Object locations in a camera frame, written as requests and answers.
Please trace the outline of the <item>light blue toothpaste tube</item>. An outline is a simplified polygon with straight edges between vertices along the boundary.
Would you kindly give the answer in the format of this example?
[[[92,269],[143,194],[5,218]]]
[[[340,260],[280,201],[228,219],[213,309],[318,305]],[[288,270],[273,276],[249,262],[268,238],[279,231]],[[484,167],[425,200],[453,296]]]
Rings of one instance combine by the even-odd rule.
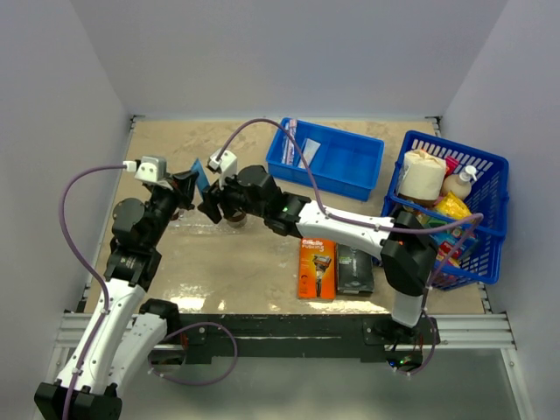
[[[204,199],[204,192],[210,187],[210,183],[209,183],[207,175],[205,173],[204,166],[200,162],[200,160],[198,158],[196,158],[194,160],[190,170],[197,174],[196,187],[197,187],[197,191],[199,192],[199,196],[203,200]]]

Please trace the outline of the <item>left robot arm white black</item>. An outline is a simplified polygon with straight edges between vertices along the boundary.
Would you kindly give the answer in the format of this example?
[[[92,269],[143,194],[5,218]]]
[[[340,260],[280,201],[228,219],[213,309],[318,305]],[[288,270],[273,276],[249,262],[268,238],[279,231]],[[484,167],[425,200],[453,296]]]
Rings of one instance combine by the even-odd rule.
[[[35,393],[43,418],[117,419],[123,392],[153,347],[179,337],[178,307],[145,296],[161,261],[157,245],[173,215],[193,209],[198,176],[183,171],[145,181],[148,200],[128,198],[115,206],[97,306],[71,359]]]

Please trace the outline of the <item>glass cup with brown band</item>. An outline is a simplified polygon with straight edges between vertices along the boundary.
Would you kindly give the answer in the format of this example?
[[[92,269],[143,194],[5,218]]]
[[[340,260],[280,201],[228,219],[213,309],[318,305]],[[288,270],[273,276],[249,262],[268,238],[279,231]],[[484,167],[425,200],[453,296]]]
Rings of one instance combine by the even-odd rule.
[[[171,215],[170,221],[177,221],[177,220],[182,219],[182,218],[184,217],[184,213],[185,213],[185,211],[184,211],[183,209],[181,209],[181,208],[180,208],[180,209],[177,209],[177,210]]]

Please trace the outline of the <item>white toothpaste tube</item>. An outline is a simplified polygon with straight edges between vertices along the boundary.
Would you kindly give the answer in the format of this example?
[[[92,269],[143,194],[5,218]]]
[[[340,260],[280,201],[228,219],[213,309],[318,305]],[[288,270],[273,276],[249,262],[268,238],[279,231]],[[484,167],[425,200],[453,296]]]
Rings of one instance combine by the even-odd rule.
[[[303,156],[300,158],[298,163],[298,168],[304,169],[306,165],[311,166],[312,160],[316,156],[319,148],[321,146],[320,142],[317,142],[313,139],[306,138],[303,144]]]

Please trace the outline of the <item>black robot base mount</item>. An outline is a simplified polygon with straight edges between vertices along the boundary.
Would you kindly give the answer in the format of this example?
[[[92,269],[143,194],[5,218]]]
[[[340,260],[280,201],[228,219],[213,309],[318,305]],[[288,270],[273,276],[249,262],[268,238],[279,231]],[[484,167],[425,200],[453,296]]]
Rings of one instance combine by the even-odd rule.
[[[406,368],[440,343],[434,318],[398,325],[388,314],[180,314],[161,317],[167,337],[157,346],[181,352],[188,364],[216,357],[357,359]]]

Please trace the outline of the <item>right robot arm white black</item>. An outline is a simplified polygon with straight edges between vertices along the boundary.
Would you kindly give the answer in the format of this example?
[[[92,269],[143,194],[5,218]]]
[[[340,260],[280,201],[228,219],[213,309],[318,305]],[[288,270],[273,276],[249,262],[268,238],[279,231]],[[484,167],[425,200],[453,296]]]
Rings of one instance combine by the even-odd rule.
[[[218,179],[202,192],[198,209],[215,223],[249,214],[281,236],[324,239],[358,249],[381,262],[395,292],[389,331],[402,344],[421,332],[424,290],[436,261],[434,241],[409,214],[367,217],[335,214],[315,199],[284,192],[261,165],[237,171],[209,163]]]

